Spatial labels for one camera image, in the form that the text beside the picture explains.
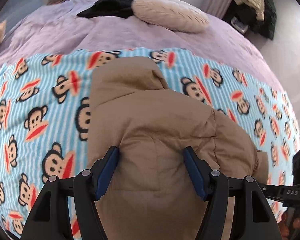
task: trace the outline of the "fluffy pillow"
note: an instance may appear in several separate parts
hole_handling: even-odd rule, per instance
[[[200,33],[209,25],[204,12],[179,0],[134,0],[132,10],[140,20],[172,31]]]

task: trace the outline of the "purple blanket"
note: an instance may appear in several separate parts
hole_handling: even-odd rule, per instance
[[[256,47],[216,17],[209,16],[210,26],[204,33],[188,34],[147,24],[134,16],[128,19],[76,16],[96,1],[70,0],[37,9],[7,34],[0,47],[0,68],[5,62],[13,64],[36,53],[179,47],[250,73],[261,82],[283,91]]]

